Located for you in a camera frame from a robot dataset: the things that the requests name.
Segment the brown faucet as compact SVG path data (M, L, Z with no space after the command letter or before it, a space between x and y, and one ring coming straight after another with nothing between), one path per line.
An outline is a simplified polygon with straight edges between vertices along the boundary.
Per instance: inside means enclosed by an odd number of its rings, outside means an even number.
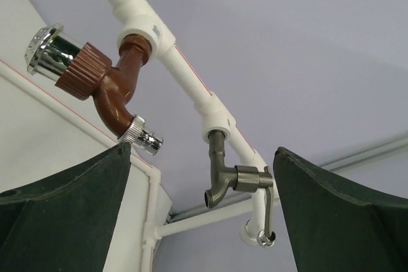
M42 27L26 51L27 71L54 81L54 85L78 100L92 98L96 111L121 143L129 143L155 155L163 139L146 127L126 105L134 96L141 68L152 53L149 41L130 34L119 45L116 65L90 43L80 44L64 33L60 24Z

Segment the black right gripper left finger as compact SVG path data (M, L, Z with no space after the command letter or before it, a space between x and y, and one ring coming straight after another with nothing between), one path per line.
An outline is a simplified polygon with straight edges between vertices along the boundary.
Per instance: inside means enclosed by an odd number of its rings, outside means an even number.
M102 271L128 181L118 144L1 193L1 271Z

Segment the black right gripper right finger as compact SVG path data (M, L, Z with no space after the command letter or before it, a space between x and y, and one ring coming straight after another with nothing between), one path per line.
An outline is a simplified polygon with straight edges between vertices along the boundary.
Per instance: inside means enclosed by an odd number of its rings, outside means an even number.
M273 173L298 271L407 271L407 199L279 147Z

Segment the white PVC pipe frame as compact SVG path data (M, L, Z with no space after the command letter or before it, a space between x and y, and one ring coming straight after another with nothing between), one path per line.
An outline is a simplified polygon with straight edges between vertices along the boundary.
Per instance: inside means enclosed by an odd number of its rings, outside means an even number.
M113 7L124 24L120 37L157 25L154 57L193 101L203 119L203 134L220 128L242 164L263 169L265 161L237 129L235 119L202 82L176 46L175 37L146 0L120 0ZM1 187L27 183L68 166L115 142L96 120L90 104L80 107L24 69L23 51L43 21L29 0L1 0ZM152 246L159 238L156 217L164 200L159 170L131 156L131 183L126 190L119 229L114 234L105 271L148 271ZM143 247L147 241L149 247Z

